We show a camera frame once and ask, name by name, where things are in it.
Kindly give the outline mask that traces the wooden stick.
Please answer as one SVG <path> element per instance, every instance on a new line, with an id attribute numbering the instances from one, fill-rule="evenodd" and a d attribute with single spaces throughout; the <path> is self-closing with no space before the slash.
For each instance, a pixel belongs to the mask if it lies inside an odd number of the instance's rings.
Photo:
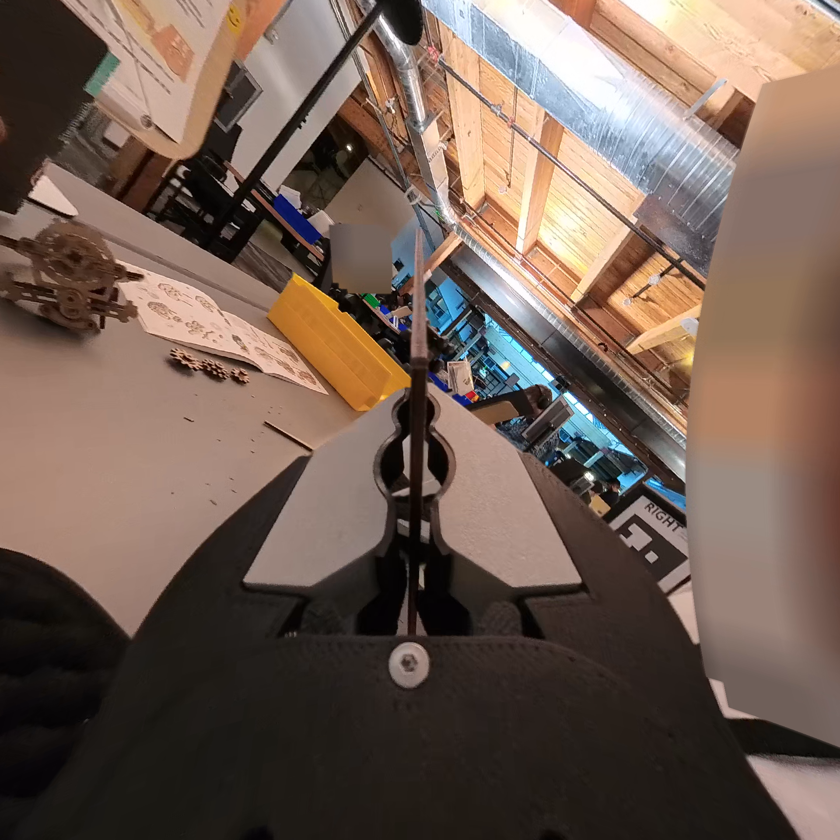
<path id="1" fill-rule="evenodd" d="M 283 437 L 283 438 L 284 438 L 284 439 L 286 439 L 287 441 L 289 441 L 289 442 L 293 443 L 294 445 L 296 445 L 296 446 L 300 447 L 300 448 L 301 448 L 301 449 L 303 449 L 306 453 L 310 454 L 310 453 L 312 453 L 312 452 L 314 451 L 314 447 L 310 446 L 310 444 L 306 443 L 305 441 L 303 441 L 303 440 L 302 440 L 301 438 L 299 438 L 298 436 L 296 436 L 296 435 L 294 435 L 294 434 L 291 434 L 291 433 L 289 433 L 288 431 L 286 431 L 286 430 L 284 430 L 284 429 L 280 428 L 279 426 L 277 426 L 277 425 L 275 425 L 275 424 L 273 424 L 273 423 L 271 423 L 271 422 L 268 422 L 268 421 L 264 421 L 264 422 L 263 422 L 263 425 L 264 425 L 266 428 L 268 428 L 270 431 L 272 431 L 272 432 L 274 432 L 274 433 L 278 434 L 279 436 Z"/>

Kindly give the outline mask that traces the instruction poster board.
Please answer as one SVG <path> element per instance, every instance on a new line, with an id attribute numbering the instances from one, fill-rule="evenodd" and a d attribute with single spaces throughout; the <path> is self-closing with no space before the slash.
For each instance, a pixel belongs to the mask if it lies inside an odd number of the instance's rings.
<path id="1" fill-rule="evenodd" d="M 244 61 L 256 46 L 259 38 L 265 34 L 275 19 L 286 11 L 289 2 L 246 2 L 245 26 L 235 45 L 226 42 L 213 49 L 212 57 L 206 65 L 199 80 L 196 99 L 190 111 L 187 133 L 184 141 L 177 143 L 167 140 L 153 131 L 135 133 L 123 127 L 121 122 L 114 119 L 99 105 L 99 110 L 109 119 L 126 130 L 130 136 L 139 141 L 142 146 L 166 159 L 182 160 L 195 153 L 203 141 L 208 127 L 214 119 L 219 95 L 226 81 L 230 66 L 234 60 Z"/>

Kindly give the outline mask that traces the plywood sheet with uncut parts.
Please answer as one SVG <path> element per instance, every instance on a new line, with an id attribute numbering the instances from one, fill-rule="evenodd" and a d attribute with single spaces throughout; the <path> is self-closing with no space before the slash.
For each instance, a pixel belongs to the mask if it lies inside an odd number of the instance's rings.
<path id="1" fill-rule="evenodd" d="M 424 457 L 427 420 L 427 312 L 424 286 L 423 232 L 415 232 L 413 274 L 413 320 L 411 329 L 411 391 L 408 402 L 408 551 L 406 628 L 417 634 L 417 595 L 422 559 L 422 521 L 424 509 Z"/>

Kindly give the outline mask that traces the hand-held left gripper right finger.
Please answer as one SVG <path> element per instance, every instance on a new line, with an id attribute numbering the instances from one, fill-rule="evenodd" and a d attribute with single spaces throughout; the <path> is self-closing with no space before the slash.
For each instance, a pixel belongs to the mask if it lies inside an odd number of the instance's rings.
<path id="1" fill-rule="evenodd" d="M 582 591 L 575 568 L 522 453 L 432 388 L 429 423 L 447 459 L 431 528 L 451 562 L 449 593 L 471 615 L 495 602 Z"/>

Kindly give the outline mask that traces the thin silver air duct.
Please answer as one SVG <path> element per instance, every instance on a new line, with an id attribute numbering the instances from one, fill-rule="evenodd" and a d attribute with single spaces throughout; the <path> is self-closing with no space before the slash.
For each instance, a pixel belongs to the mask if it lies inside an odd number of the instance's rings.
<path id="1" fill-rule="evenodd" d="M 449 201 L 448 172 L 437 118 L 426 105 L 424 89 L 413 49 L 404 44 L 393 27 L 381 17 L 374 27 L 392 58 L 406 100 L 406 127 L 423 182 L 434 202 L 439 221 L 454 233 L 459 220 Z"/>

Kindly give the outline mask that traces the white plastic base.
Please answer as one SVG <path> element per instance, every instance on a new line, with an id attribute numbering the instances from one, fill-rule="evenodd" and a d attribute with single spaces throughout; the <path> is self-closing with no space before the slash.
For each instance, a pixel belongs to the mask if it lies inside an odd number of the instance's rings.
<path id="1" fill-rule="evenodd" d="M 78 216 L 76 207 L 47 175 L 41 175 L 35 181 L 27 195 L 27 200 L 63 218 Z"/>

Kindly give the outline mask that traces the black dumbbells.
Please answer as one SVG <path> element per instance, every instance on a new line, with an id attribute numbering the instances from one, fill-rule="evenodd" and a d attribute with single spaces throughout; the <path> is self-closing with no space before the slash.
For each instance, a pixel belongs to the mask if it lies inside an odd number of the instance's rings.
<path id="1" fill-rule="evenodd" d="M 365 299 L 339 289 L 336 285 L 331 285 L 327 294 L 338 303 L 341 312 L 349 314 L 394 360 L 403 365 L 409 363 L 410 330 L 399 332 L 385 315 L 377 309 L 374 310 Z"/>

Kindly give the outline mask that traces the framed tag sign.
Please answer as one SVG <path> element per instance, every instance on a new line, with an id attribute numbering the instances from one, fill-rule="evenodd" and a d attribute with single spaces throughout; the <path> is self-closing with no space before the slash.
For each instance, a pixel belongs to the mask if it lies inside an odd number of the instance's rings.
<path id="1" fill-rule="evenodd" d="M 665 595 L 690 581 L 686 513 L 656 490 L 635 485 L 603 521 L 640 557 Z"/>

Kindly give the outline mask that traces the printed instruction booklet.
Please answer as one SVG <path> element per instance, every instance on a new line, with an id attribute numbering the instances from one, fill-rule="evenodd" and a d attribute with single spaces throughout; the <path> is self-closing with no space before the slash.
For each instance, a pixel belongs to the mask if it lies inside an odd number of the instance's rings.
<path id="1" fill-rule="evenodd" d="M 119 287 L 126 301 L 135 306 L 140 325 L 148 334 L 246 363 L 263 374 L 313 392 L 327 392 L 285 340 L 223 311 L 204 291 L 135 266 L 128 266 L 128 270 L 140 273 L 140 278 L 121 282 Z"/>

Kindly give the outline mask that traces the grey metal box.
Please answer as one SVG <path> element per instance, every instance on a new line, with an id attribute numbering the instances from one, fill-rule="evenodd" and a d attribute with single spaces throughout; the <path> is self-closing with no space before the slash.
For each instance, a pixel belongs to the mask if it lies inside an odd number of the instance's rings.
<path id="1" fill-rule="evenodd" d="M 223 132 L 230 133 L 262 92 L 263 88 L 248 71 L 244 62 L 234 59 L 219 95 L 214 125 Z"/>

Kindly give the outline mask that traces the black padded wrist rest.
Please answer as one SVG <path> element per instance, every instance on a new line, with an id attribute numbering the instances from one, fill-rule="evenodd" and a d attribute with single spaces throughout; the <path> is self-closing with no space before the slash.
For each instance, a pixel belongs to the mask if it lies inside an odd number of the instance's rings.
<path id="1" fill-rule="evenodd" d="M 38 797 L 97 716 L 130 636 L 83 588 L 1 551 L 2 810 Z"/>

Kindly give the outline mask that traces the black fuzzy microphone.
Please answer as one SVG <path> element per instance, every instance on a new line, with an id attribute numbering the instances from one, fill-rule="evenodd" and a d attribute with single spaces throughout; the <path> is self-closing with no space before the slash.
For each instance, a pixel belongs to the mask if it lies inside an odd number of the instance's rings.
<path id="1" fill-rule="evenodd" d="M 395 36 L 408 46 L 417 46 L 424 34 L 424 9 L 420 1 L 377 1 L 381 17 Z"/>

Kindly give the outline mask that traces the black metal pole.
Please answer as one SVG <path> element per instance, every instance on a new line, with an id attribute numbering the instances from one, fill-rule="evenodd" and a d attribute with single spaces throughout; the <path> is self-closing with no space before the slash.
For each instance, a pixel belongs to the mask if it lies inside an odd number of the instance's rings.
<path id="1" fill-rule="evenodd" d="M 224 210 L 214 217 L 212 225 L 207 229 L 203 239 L 199 242 L 200 248 L 204 250 L 210 249 L 214 240 L 222 233 L 230 219 L 235 215 L 236 210 L 241 207 L 243 201 L 251 193 L 261 176 L 276 159 L 278 153 L 286 146 L 292 135 L 305 123 L 311 110 L 315 107 L 322 94 L 328 89 L 332 80 L 338 75 L 352 52 L 360 44 L 362 38 L 371 30 L 377 19 L 382 16 L 390 4 L 391 2 L 383 1 L 374 3 L 371 10 L 364 16 L 362 23 L 347 38 L 338 54 L 332 58 L 320 78 L 289 117 L 289 120 L 278 132 L 275 139 L 269 144 L 255 166 L 240 182 L 237 191 L 229 199 Z"/>

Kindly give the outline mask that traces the black model kit box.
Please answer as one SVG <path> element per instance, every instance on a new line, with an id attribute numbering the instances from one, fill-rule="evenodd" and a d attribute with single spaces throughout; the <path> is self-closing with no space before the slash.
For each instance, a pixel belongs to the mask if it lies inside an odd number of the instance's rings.
<path id="1" fill-rule="evenodd" d="M 59 1 L 1 3 L 1 209 L 14 214 L 50 162 L 84 180 L 105 160 L 82 138 L 98 118 L 86 90 L 106 43 Z"/>

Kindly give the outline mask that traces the partly built wooden model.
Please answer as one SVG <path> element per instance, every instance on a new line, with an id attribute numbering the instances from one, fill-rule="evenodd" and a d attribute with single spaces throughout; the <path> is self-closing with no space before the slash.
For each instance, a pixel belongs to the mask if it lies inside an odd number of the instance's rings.
<path id="1" fill-rule="evenodd" d="M 32 238 L 2 235 L 1 244 L 28 261 L 2 266 L 2 299 L 36 305 L 40 317 L 78 333 L 99 333 L 107 319 L 138 318 L 119 287 L 144 274 L 119 263 L 91 227 L 59 220 Z"/>

